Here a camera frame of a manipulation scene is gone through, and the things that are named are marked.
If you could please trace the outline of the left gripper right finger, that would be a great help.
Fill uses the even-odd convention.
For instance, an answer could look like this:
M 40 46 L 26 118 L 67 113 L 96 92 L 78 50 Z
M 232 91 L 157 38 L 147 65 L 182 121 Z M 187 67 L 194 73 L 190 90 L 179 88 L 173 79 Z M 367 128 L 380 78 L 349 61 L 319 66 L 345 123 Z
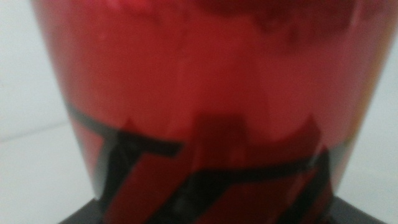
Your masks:
M 329 214 L 326 216 L 327 224 L 386 224 L 377 218 L 354 207 L 343 199 L 334 196 Z

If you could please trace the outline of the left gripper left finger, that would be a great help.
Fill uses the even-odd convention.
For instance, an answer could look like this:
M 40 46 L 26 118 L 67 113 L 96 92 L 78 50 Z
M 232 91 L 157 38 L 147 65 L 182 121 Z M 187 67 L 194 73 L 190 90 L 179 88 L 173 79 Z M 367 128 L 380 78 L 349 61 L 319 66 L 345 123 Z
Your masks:
M 59 224 L 103 224 L 102 217 L 98 201 L 92 199 Z

